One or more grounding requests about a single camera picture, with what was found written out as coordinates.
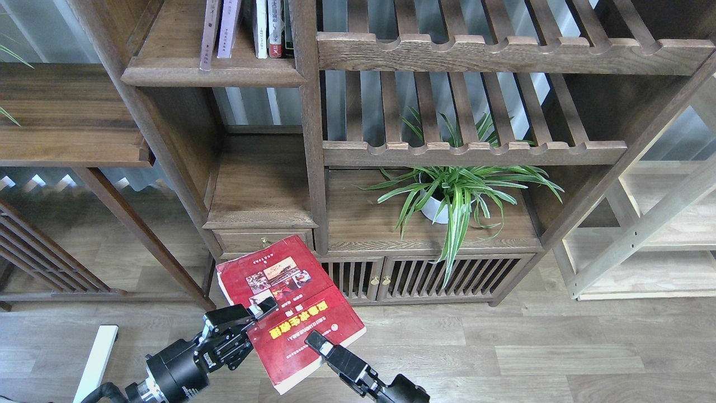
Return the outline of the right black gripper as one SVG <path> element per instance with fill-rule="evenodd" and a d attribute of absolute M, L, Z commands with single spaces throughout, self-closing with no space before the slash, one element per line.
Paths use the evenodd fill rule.
<path fill-rule="evenodd" d="M 386 385 L 367 362 L 340 344 L 332 344 L 319 331 L 310 332 L 305 344 L 315 350 L 340 380 L 361 397 L 370 396 L 376 402 L 430 402 L 430 395 L 425 389 L 402 373 Z"/>

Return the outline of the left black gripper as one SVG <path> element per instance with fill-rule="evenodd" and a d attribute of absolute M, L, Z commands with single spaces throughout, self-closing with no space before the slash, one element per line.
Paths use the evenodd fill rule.
<path fill-rule="evenodd" d="M 204 314 L 204 329 L 192 341 L 179 339 L 147 355 L 145 402 L 191 400 L 209 385 L 208 373 L 223 365 L 235 370 L 253 350 L 248 330 L 277 308 L 268 297 L 249 309 L 233 304 Z"/>

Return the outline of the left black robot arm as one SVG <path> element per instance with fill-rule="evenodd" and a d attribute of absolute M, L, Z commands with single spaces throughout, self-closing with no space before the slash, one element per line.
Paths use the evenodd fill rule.
<path fill-rule="evenodd" d="M 131 383 L 126 396 L 112 382 L 95 388 L 84 402 L 107 397 L 113 402 L 185 402 L 208 385 L 208 375 L 223 365 L 235 370 L 253 346 L 248 330 L 278 308 L 273 297 L 244 308 L 235 304 L 204 314 L 205 327 L 191 341 L 178 339 L 158 354 L 147 355 L 148 377 Z"/>

